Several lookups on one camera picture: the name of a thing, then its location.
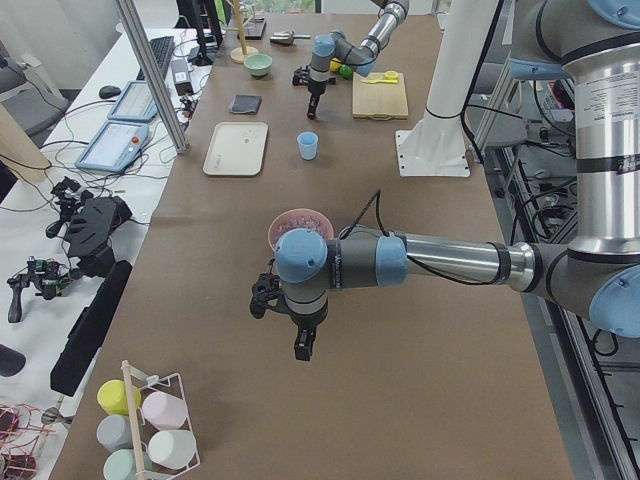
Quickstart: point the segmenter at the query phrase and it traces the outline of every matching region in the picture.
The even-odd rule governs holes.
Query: yellow utensil
[[[384,73],[372,73],[368,77],[361,78],[362,83],[398,83],[400,75],[394,70],[388,70]]]

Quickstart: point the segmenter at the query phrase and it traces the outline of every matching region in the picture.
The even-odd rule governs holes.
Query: wooden cutting board
[[[364,83],[363,77],[353,75],[353,117],[388,119],[409,117],[404,75],[399,74],[397,84]]]

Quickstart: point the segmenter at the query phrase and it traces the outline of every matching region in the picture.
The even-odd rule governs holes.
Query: blue cup
[[[318,135],[313,132],[302,132],[298,135],[300,156],[305,160],[313,160],[318,153]]]

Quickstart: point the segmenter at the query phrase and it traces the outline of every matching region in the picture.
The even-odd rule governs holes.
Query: gray chair
[[[69,101],[38,85],[44,85],[42,82],[29,84],[23,68],[12,58],[5,59],[8,66],[0,68],[0,94],[12,95],[2,101],[2,106],[36,145],[42,145],[49,136],[48,129],[62,118]]]

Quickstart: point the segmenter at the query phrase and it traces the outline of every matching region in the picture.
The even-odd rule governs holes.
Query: warning label
[[[640,118],[640,74],[621,73],[576,86],[576,127]]]

